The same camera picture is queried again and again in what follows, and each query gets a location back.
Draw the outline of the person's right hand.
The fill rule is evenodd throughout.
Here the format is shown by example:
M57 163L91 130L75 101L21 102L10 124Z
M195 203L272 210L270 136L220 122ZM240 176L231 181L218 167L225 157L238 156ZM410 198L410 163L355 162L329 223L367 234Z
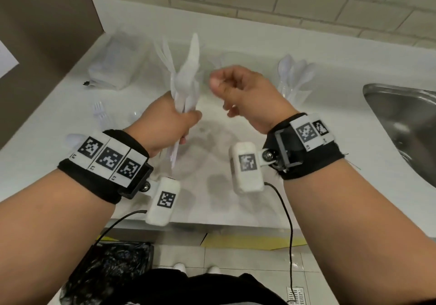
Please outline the person's right hand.
M214 70L210 77L232 80L230 98L219 98L227 116L245 118L258 132L267 134L281 121L299 113L262 74L240 65Z

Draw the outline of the person's left hand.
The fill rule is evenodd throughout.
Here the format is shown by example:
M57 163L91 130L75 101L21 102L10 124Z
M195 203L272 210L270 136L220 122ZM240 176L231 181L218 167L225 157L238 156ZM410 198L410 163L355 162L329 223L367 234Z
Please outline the person's left hand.
M177 142L186 143L190 129L181 130L177 127L178 114L171 92L168 91L151 103L141 117L124 131L153 158Z

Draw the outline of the bunch of white plastic cutlery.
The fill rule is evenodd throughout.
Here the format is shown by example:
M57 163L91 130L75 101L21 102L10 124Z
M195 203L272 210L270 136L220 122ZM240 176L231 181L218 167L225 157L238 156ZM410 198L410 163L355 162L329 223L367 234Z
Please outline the bunch of white plastic cutlery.
M162 43L154 42L154 49L170 73L169 85L172 99L178 113L187 113L196 109L200 98L200 84L196 79L200 68L200 43L197 33L193 33L188 55L177 71L166 38Z

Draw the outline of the person's left forearm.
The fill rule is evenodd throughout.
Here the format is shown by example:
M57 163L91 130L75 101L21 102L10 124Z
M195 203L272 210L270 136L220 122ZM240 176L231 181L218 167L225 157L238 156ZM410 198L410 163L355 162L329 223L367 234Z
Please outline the person's left forearm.
M0 202L0 305L45 305L115 211L60 170Z

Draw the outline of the clear cup of white spoons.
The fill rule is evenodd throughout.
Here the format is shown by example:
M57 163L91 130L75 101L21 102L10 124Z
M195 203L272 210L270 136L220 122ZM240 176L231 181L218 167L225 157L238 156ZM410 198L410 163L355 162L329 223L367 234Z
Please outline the clear cup of white spoons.
M278 62L276 85L279 93L294 107L300 107L315 90L313 80L317 64L306 60L296 61L291 54L284 55Z

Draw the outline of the white plastic fork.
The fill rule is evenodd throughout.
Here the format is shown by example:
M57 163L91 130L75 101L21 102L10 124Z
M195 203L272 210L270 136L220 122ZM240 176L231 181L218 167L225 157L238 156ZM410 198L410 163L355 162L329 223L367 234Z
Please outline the white plastic fork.
M112 117L106 112L104 105L101 101L95 102L92 106L93 116L101 129L106 131L116 128L116 124L112 120Z

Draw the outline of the clear plastic bag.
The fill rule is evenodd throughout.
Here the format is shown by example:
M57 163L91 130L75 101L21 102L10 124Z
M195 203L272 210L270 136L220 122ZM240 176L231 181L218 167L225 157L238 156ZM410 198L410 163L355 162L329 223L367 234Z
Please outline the clear plastic bag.
M87 87L122 90L129 86L144 62L148 41L127 32L116 32L88 67Z

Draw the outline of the black wristband with markers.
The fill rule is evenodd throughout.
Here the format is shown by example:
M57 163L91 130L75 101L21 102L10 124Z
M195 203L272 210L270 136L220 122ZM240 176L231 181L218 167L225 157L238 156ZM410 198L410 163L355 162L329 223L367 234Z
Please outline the black wristband with markers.
M154 168L146 149L122 130L87 137L57 168L104 201L133 199Z
M344 159L334 139L325 141L306 113L297 113L274 126L263 149L275 153L270 167L284 181L308 176Z

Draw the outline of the black right wristband with markers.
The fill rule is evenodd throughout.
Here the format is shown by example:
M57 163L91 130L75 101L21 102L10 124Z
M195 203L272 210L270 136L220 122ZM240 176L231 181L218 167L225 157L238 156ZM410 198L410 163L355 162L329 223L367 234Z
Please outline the black right wristband with markers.
M325 141L306 113L297 113L274 126L263 149L275 153L270 167L284 181L308 176L344 159L334 139Z

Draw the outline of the yellow floor tape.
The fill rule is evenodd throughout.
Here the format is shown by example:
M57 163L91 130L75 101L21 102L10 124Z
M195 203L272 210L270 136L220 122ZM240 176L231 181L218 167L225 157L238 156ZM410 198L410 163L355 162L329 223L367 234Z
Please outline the yellow floor tape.
M249 250L277 250L290 246L290 236L251 236L236 234L211 234L208 233L201 242L204 248L233 248Z

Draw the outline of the bin with black bag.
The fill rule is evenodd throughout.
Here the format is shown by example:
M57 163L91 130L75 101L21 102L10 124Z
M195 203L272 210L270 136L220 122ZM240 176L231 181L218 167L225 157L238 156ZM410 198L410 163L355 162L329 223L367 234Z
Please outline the bin with black bag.
M113 292L151 269L150 242L99 242L91 246L61 288L61 305L100 305Z

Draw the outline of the person's black clothing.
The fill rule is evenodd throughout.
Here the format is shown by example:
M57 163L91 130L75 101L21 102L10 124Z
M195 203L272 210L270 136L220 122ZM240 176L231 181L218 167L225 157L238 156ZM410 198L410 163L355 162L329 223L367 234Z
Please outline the person's black clothing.
M287 305L251 274L206 273L188 277L152 269L123 291L117 305Z

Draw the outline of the stainless steel sink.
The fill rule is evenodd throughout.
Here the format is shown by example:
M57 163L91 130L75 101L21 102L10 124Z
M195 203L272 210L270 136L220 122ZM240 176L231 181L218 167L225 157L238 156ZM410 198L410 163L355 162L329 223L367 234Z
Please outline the stainless steel sink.
M436 188L436 91L380 83L362 91L402 158Z

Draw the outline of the white paper sheet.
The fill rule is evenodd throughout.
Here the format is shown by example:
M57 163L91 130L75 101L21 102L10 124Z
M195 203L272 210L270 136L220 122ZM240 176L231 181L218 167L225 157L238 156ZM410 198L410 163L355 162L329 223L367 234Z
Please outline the white paper sheet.
M0 79L19 65L18 60L0 40Z

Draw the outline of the metal floor drain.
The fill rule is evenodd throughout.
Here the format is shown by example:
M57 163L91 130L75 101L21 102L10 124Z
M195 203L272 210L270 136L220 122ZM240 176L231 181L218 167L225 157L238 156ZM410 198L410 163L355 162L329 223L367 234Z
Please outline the metal floor drain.
M287 287L287 305L310 305L310 301L305 296L302 287Z

